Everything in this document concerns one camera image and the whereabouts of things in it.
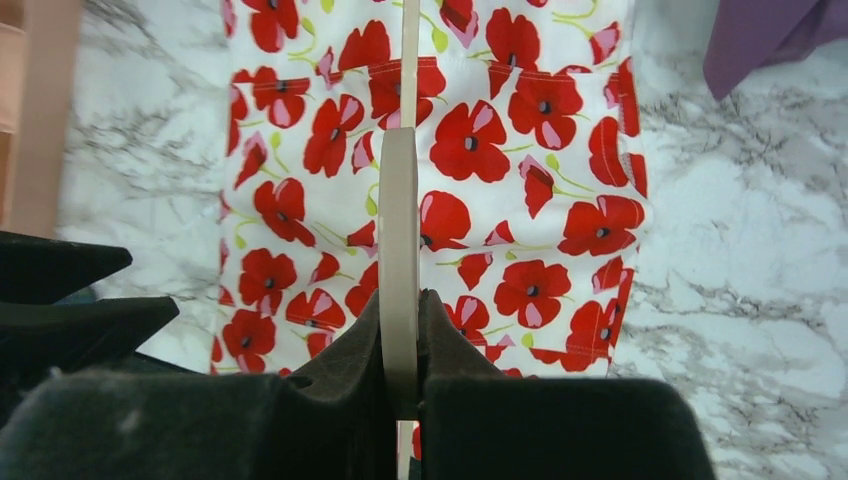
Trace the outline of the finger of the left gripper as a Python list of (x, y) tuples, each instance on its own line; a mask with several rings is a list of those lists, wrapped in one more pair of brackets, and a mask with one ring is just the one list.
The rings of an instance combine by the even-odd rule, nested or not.
[(50, 305), (126, 268), (123, 247), (1, 233), (1, 301)]
[(1, 422), (52, 371), (123, 360), (177, 317), (169, 297), (1, 305)]

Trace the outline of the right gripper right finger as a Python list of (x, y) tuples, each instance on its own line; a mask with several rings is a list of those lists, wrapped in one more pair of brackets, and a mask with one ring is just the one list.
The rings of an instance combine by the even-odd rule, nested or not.
[(711, 479), (695, 416), (650, 379), (516, 378), (419, 299), (426, 479)]

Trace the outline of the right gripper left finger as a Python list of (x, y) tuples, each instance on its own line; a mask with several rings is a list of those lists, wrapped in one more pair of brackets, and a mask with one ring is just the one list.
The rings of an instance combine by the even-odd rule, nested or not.
[(287, 376), (90, 370), (29, 394), (5, 479), (393, 479), (379, 302)]

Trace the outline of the red poppy print cloth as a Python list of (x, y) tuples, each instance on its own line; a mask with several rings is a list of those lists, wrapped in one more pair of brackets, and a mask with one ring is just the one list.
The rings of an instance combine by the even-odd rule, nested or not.
[[(378, 285), (402, 3), (226, 1), (213, 374), (286, 375)], [(631, 1), (424, 1), (421, 284), (517, 377), (604, 375), (650, 205)]]

